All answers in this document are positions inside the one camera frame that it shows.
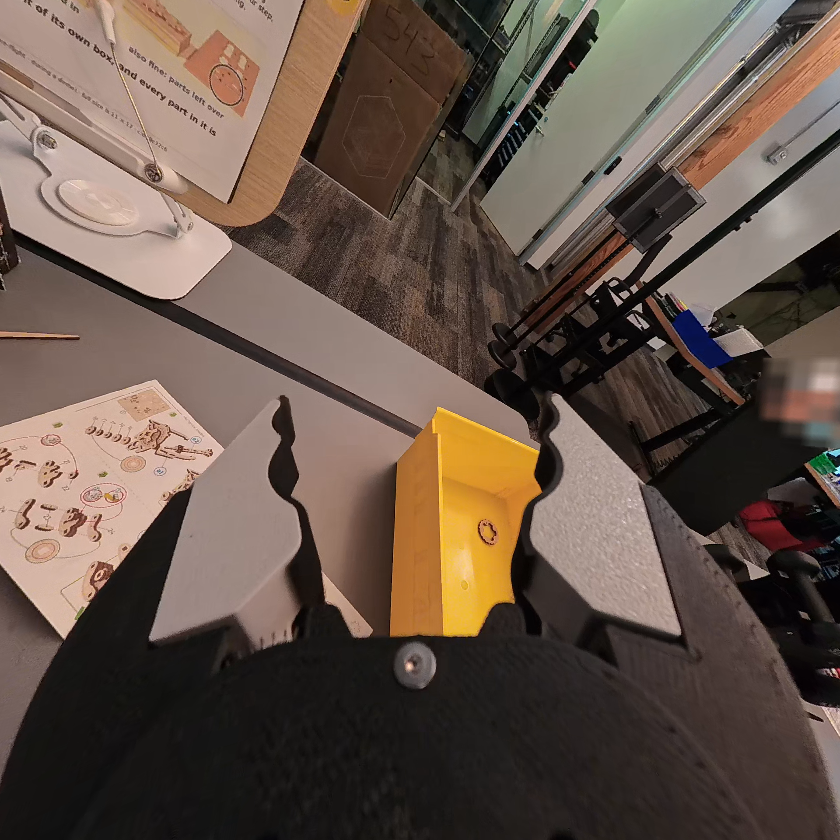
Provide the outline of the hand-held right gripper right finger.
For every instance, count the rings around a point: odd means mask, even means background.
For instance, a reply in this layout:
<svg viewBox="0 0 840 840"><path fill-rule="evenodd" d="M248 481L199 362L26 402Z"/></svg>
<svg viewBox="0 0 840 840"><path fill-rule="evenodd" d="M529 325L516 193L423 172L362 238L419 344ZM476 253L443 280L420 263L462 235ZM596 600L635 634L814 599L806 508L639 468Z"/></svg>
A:
<svg viewBox="0 0 840 840"><path fill-rule="evenodd" d="M547 397L515 549L515 596L545 633L590 641L615 626L661 641L682 635L636 474L560 396Z"/></svg>

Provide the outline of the light wooden backing board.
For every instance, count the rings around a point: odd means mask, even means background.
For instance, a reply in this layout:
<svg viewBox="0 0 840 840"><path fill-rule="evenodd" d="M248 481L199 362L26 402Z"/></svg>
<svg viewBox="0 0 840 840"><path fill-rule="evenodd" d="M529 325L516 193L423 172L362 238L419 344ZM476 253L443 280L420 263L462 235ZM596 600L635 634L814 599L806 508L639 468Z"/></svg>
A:
<svg viewBox="0 0 840 840"><path fill-rule="evenodd" d="M256 224L280 202L333 76L360 22L364 1L306 1L236 188L222 203L189 183L176 201L213 224Z"/></svg>

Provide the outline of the black model kit box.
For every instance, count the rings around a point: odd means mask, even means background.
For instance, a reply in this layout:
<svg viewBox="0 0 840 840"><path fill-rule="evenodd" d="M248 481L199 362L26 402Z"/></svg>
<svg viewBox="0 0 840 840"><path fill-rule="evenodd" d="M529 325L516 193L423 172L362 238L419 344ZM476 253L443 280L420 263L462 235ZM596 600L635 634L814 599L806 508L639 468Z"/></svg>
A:
<svg viewBox="0 0 840 840"><path fill-rule="evenodd" d="M14 232L9 220L7 206L3 192L0 200L1 214L1 291L6 290L6 277L19 264L18 250Z"/></svg>

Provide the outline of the wooden side desk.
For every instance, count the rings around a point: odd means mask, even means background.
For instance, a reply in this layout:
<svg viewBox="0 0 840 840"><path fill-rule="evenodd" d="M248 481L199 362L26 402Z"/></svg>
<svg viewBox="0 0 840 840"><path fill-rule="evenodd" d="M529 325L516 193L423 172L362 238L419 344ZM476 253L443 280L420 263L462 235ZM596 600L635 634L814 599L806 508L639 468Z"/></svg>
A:
<svg viewBox="0 0 840 840"><path fill-rule="evenodd" d="M690 352L656 297L647 298L643 303L643 310L644 314L652 314L656 318L658 322L658 326L654 328L656 336L666 341L674 349L675 354L683 360L682 365L673 361L668 362L669 369L680 382L689 387L712 409L723 414L729 414L735 407L746 403L744 397L730 386L719 371L708 368Z"/></svg>

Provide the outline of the grey box on pole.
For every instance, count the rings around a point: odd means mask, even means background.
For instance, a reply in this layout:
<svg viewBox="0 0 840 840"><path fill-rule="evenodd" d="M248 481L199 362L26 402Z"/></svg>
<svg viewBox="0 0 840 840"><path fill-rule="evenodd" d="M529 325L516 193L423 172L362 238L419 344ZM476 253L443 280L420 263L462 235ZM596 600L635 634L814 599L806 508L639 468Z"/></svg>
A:
<svg viewBox="0 0 840 840"><path fill-rule="evenodd" d="M679 169L654 163L606 204L605 211L615 231L645 254L705 203Z"/></svg>

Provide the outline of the red bag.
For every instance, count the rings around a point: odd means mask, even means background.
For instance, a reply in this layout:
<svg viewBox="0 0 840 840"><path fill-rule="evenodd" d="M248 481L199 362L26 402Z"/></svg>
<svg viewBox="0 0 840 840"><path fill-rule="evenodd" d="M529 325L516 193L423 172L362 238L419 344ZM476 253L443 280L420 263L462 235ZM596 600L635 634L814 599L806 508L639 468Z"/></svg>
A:
<svg viewBox="0 0 840 840"><path fill-rule="evenodd" d="M828 538L806 516L806 510L789 502L757 500L738 513L747 533L772 553L794 550L804 553L823 549Z"/></svg>

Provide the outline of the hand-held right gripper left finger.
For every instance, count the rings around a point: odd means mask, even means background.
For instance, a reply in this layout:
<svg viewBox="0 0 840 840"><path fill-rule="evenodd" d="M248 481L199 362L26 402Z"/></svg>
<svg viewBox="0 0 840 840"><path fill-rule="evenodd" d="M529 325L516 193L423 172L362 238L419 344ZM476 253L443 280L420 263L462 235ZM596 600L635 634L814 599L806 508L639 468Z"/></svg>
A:
<svg viewBox="0 0 840 840"><path fill-rule="evenodd" d="M150 630L153 644L224 629L237 648L298 635L326 601L308 512L295 489L291 403L272 400L195 480Z"/></svg>

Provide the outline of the brown cardboard box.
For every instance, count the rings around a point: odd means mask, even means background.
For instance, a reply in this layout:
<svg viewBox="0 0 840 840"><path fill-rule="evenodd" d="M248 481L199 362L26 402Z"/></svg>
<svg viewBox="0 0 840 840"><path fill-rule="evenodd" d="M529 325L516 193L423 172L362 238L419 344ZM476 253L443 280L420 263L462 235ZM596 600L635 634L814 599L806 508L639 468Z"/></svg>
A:
<svg viewBox="0 0 840 840"><path fill-rule="evenodd" d="M402 201L473 63L446 5L368 4L314 154L320 172L384 217Z"/></svg>

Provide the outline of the black stanchion stand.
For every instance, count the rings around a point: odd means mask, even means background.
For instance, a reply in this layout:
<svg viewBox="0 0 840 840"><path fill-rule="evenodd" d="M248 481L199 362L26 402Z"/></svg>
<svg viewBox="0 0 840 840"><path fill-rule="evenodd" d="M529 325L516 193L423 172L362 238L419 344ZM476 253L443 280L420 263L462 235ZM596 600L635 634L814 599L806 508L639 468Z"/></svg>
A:
<svg viewBox="0 0 840 840"><path fill-rule="evenodd" d="M533 388L538 378L553 370L558 370L574 357L588 351L594 343L599 342L601 336L610 332L615 320L620 320L634 307L634 301L634 295L625 298L621 306L612 310L609 315L598 318L591 327L586 328L573 341L568 341L561 350L551 355L548 361L524 379L513 371L502 369L493 371L485 379L482 386L484 392L513 408L525 420L531 422L537 419L540 411L539 401Z"/></svg>
<svg viewBox="0 0 840 840"><path fill-rule="evenodd" d="M764 187L757 195L750 198L745 204L741 205L738 210L732 213L729 217L723 220L718 226L714 227L703 238L699 239L693 246L687 249L682 255L677 257L674 261L663 268L657 275L644 283L640 290L630 295L624 300L624 303L615 310L610 318L601 319L596 326L602 328L603 332L611 327L614 321L622 315L629 313L634 306L641 303L644 299L653 295L659 288L670 282L678 276L688 266L696 262L700 257L705 255L710 249L714 248L725 237L739 230L741 226L747 224L755 215L760 213L764 207L772 203L777 197L782 195L793 184L797 183L807 172L819 165L825 158L838 149L839 146L839 129L827 137L822 143L819 143L808 154L804 155L798 162L796 162L790 169L783 172L772 183ZM668 244L671 237L668 234L662 239L663 244L656 243L647 252L645 252L643 259L637 265L634 272L632 272L629 282L633 283L636 280L641 280L644 273L653 263L655 257ZM496 339L488 343L488 351L491 358L499 364L500 367L512 371L516 366L516 359L514 350L519 344L524 341L526 335L530 333L526 331L522 336L515 340ZM595 335L595 327L588 328L588 332L584 334L584 338L579 339L577 343L572 344L571 350L582 350L588 346Z"/></svg>

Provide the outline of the white poster stand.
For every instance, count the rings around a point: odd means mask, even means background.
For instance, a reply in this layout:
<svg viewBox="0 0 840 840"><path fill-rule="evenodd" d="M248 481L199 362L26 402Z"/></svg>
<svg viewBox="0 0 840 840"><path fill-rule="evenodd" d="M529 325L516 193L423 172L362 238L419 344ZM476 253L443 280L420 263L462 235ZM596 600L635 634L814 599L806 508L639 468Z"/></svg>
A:
<svg viewBox="0 0 840 840"><path fill-rule="evenodd" d="M5 90L1 168L16 233L148 298L183 298L231 251L219 228Z"/></svg>

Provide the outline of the yellow plastic bin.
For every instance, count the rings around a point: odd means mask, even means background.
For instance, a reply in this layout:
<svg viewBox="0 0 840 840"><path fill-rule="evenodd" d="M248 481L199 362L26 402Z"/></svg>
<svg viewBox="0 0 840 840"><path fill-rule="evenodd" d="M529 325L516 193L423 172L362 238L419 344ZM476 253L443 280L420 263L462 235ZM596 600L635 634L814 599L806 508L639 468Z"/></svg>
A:
<svg viewBox="0 0 840 840"><path fill-rule="evenodd" d="M396 464L390 635L475 636L514 603L511 561L538 450L438 408ZM478 520L504 531L478 540Z"/></svg>

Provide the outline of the black dumbbell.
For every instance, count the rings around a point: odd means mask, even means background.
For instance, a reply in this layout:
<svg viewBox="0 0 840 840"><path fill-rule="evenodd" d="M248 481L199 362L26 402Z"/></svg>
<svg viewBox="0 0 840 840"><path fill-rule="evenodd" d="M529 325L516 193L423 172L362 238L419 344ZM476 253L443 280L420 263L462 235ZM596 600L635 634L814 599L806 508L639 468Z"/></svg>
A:
<svg viewBox="0 0 840 840"><path fill-rule="evenodd" d="M816 589L814 578L821 570L816 559L804 552L783 549L772 553L767 564L769 572L782 574L792 582L812 621L836 622L828 604Z"/></svg>

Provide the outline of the blue folder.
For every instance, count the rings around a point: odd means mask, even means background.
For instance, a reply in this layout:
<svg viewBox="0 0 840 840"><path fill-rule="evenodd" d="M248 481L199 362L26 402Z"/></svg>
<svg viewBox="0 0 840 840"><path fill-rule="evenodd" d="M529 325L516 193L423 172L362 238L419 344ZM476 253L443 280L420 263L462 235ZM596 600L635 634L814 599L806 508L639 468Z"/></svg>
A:
<svg viewBox="0 0 840 840"><path fill-rule="evenodd" d="M671 325L688 352L713 370L733 361L733 357L712 338L690 310L680 312Z"/></svg>

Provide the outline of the open instruction booklet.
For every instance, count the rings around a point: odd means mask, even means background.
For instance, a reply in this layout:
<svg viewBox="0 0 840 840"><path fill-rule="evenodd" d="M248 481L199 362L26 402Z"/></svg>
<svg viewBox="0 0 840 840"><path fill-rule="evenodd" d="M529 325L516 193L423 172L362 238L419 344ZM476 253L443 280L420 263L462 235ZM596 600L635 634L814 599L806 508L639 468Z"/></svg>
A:
<svg viewBox="0 0 840 840"><path fill-rule="evenodd" d="M157 381L2 427L2 569L66 637L224 451Z"/></svg>

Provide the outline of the printed instruction poster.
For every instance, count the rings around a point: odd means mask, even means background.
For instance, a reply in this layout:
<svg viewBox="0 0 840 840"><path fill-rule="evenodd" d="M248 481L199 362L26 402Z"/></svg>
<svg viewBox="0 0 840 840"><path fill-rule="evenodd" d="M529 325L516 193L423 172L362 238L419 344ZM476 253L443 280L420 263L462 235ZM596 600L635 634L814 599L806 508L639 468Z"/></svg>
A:
<svg viewBox="0 0 840 840"><path fill-rule="evenodd" d="M2 1L2 62L222 203L235 191L301 1Z"/></svg>

